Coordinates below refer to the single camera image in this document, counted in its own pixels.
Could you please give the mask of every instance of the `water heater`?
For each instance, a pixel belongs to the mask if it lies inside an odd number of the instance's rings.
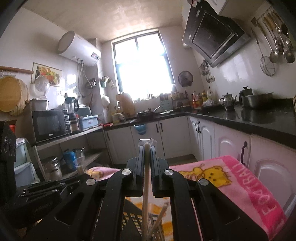
[[[94,66],[101,58],[101,52],[83,37],[69,31],[60,39],[58,54],[73,61],[83,60],[84,65]]]

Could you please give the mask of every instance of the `metal bolt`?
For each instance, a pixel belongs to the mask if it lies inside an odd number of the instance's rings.
[[[166,169],[166,170],[165,170],[165,174],[166,174],[167,176],[171,176],[171,175],[174,174],[174,171],[173,171],[172,169]]]
[[[95,184],[95,183],[96,183],[96,180],[93,179],[93,178],[90,178],[90,179],[88,179],[88,180],[86,181],[86,184],[89,185],[89,186],[92,186],[92,185]]]
[[[131,170],[126,168],[126,169],[123,169],[123,170],[121,171],[121,173],[122,173],[123,175],[127,176],[127,175],[130,175],[130,174],[131,174]]]
[[[200,179],[199,180],[199,183],[200,183],[200,185],[202,185],[202,186],[207,186],[207,185],[209,185],[209,181],[207,180],[207,179]]]

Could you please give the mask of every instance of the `range hood glass panel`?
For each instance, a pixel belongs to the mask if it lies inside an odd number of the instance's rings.
[[[212,58],[233,35],[233,31],[226,25],[205,12],[192,42]]]

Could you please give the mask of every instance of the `patterned ceiling tile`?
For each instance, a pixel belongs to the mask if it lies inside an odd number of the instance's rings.
[[[67,31],[100,42],[182,24],[182,0],[28,0],[24,7]]]

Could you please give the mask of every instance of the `wall picture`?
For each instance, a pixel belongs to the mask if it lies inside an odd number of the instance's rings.
[[[35,83],[35,79],[39,75],[44,75],[48,79],[50,85],[60,86],[62,83],[62,71],[60,69],[55,69],[43,64],[33,63],[32,70],[34,71],[34,74],[32,74],[31,77],[31,84]]]

